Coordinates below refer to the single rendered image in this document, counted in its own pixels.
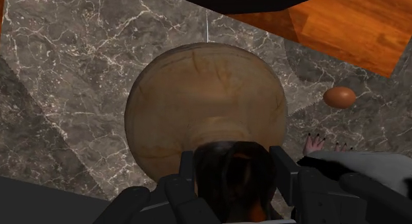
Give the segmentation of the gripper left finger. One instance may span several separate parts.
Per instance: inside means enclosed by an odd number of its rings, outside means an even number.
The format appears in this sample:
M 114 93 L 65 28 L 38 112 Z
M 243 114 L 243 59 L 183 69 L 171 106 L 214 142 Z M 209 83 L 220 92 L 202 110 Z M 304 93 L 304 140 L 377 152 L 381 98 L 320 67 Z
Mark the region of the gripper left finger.
M 143 186 L 123 190 L 93 224 L 221 224 L 194 191 L 193 151 L 184 151 L 177 174 L 162 177 L 152 192 Z

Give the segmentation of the brown egg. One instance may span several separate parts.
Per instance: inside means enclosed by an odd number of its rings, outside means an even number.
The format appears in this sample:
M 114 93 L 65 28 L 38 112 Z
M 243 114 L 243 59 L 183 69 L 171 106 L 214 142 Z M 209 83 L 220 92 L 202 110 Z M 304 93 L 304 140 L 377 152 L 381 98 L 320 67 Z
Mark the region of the brown egg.
M 355 103 L 356 94 L 347 87 L 333 87 L 324 93 L 323 100 L 332 108 L 346 109 Z

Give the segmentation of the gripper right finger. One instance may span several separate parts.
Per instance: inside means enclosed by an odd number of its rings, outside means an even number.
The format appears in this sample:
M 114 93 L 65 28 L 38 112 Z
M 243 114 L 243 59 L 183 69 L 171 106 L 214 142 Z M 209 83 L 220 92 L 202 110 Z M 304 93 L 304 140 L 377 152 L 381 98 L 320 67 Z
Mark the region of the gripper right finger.
M 330 180 L 298 166 L 280 146 L 269 148 L 277 187 L 297 224 L 412 224 L 412 200 L 358 173 Z

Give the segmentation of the brown wooden vase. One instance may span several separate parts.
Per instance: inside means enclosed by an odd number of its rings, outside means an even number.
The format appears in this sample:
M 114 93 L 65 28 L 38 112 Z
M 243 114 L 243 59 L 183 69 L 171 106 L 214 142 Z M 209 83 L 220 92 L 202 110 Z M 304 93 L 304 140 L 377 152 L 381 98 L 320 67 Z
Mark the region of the brown wooden vase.
M 258 56 L 219 43 L 180 46 L 156 57 L 134 82 L 125 107 L 129 149 L 159 181 L 193 152 L 191 179 L 223 223 L 278 219 L 271 201 L 287 101 Z

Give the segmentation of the grey black furry animal toy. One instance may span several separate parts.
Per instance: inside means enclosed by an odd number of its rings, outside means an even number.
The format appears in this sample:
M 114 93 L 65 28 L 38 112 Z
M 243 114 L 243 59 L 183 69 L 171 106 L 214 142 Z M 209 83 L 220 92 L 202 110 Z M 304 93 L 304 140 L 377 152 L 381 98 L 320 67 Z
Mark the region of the grey black furry animal toy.
M 332 179 L 356 172 L 365 175 L 412 200 L 412 158 L 387 152 L 354 151 L 335 144 L 333 151 L 324 149 L 325 139 L 308 135 L 303 158 L 297 164 L 318 169 Z

